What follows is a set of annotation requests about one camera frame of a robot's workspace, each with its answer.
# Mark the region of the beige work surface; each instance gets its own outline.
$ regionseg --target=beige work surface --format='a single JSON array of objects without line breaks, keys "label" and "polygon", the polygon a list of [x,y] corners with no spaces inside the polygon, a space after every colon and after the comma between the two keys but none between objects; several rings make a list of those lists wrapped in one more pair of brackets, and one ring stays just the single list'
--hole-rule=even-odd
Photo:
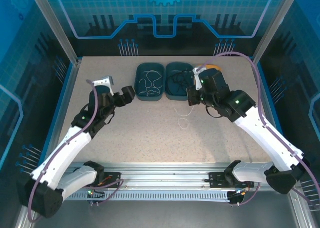
[{"label": "beige work surface", "polygon": [[[188,62],[197,65],[209,57],[84,57],[76,79],[60,140],[74,116],[88,103],[91,87],[86,79],[99,80],[111,75],[114,92],[134,85],[136,69],[144,62]],[[219,57],[231,90],[241,89],[255,101],[257,85],[250,64],[241,57]],[[135,100],[115,111],[115,117],[78,154],[75,162],[268,162],[269,156],[241,128],[227,118],[210,117],[204,105],[191,111],[187,101],[171,101],[163,94],[157,102]]]}]

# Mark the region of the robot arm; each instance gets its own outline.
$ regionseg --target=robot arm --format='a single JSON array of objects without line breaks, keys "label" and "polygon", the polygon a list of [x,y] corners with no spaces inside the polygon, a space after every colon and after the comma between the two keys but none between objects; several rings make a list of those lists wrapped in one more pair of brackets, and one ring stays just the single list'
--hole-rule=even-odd
[{"label": "robot arm", "polygon": [[296,157],[267,129],[271,128],[308,165],[303,152],[291,144],[266,118],[264,125],[256,103],[241,90],[230,91],[222,73],[215,69],[203,68],[195,74],[195,86],[189,88],[189,105],[204,104],[213,107],[218,113],[229,118],[244,129],[268,153],[270,163],[245,163],[234,161],[225,171],[226,179],[269,183],[276,191],[287,194],[305,172]]},{"label": "robot arm", "polygon": [[103,181],[105,168],[92,161],[84,163],[81,168],[69,175],[63,177],[63,174],[77,154],[106,125],[106,119],[110,115],[112,115],[111,119],[113,118],[116,107],[122,107],[131,103],[135,97],[135,91],[131,86],[122,89],[123,95],[113,93],[113,80],[111,76],[94,81],[93,83],[98,94],[98,111],[93,122],[87,129],[67,143],[68,139],[81,131],[93,117],[95,96],[91,92],[89,103],[75,116],[67,135],[56,149],[30,175],[23,174],[18,180],[17,188],[20,202],[27,206],[31,190],[36,180],[42,174],[46,163],[61,146],[64,146],[55,155],[45,174],[40,179],[32,202],[32,209],[47,218],[53,216],[60,208],[62,202],[75,191],[87,185],[97,186]]}]

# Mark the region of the teal container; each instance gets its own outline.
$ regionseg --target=teal container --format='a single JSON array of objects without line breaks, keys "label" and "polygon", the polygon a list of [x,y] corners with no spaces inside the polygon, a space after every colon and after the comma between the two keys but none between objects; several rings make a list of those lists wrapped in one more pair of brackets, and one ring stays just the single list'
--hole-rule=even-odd
[{"label": "teal container", "polygon": [[194,84],[193,66],[186,62],[172,62],[165,68],[165,94],[170,100],[187,101],[187,88]]},{"label": "teal container", "polygon": [[160,63],[142,63],[136,69],[135,93],[141,101],[159,101],[165,91],[165,67]]}]

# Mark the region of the tangled white cable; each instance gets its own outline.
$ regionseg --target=tangled white cable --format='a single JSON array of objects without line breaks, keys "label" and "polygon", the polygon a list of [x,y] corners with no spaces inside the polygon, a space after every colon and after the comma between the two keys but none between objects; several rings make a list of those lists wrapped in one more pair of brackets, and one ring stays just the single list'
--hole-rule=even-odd
[{"label": "tangled white cable", "polygon": [[[160,77],[159,77],[158,79],[154,80],[154,81],[151,81],[150,78],[148,77],[148,74],[149,74],[150,72],[155,72],[155,73],[159,74]],[[146,88],[146,91],[140,92],[139,95],[141,95],[142,93],[146,93],[146,94],[147,94],[147,95],[146,95],[147,97],[149,97],[149,95],[155,95],[155,96],[160,95],[160,94],[161,94],[160,88],[162,88],[163,85],[161,85],[160,87],[156,87],[154,83],[155,83],[156,81],[160,80],[162,77],[163,77],[163,76],[162,76],[159,72],[157,72],[157,71],[154,71],[154,70],[148,71],[148,72],[146,73],[146,78],[147,78],[147,80],[150,82],[151,86],[147,86],[147,80],[146,80],[145,78],[140,79],[139,83],[141,83],[141,81],[144,80],[144,83],[145,83],[144,86],[145,86],[145,88]]]},{"label": "tangled white cable", "polygon": [[[178,118],[178,125],[179,125],[182,129],[186,130],[186,129],[188,129],[188,127],[190,126],[190,121],[189,121],[187,118],[184,118],[184,117],[189,116],[189,115],[192,113],[192,111],[194,110],[194,108],[195,108],[195,106],[192,106],[191,112],[190,112],[189,114],[187,114],[187,115],[179,114],[178,111],[176,110],[176,108],[174,108],[175,112],[176,112],[179,116],[182,116],[182,117]],[[184,120],[184,121],[187,121],[187,126],[186,126],[186,127],[183,127],[183,126],[181,125],[181,121],[183,121],[183,120]]]}]

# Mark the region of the glass panel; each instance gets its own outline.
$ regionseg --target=glass panel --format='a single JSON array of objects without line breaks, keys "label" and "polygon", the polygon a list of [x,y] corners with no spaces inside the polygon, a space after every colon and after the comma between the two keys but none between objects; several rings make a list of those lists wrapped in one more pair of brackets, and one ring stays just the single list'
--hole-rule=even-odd
[{"label": "glass panel", "polygon": [[0,224],[14,227],[17,177],[39,162],[70,62],[34,0],[0,14]]},{"label": "glass panel", "polygon": [[137,56],[253,55],[281,0],[49,2],[78,56]]},{"label": "glass panel", "polygon": [[[294,1],[260,62],[285,137],[312,159],[320,156],[319,1]],[[319,161],[311,167],[318,181],[319,168]],[[303,188],[319,204],[310,180]],[[313,214],[320,221],[320,212]]]}]

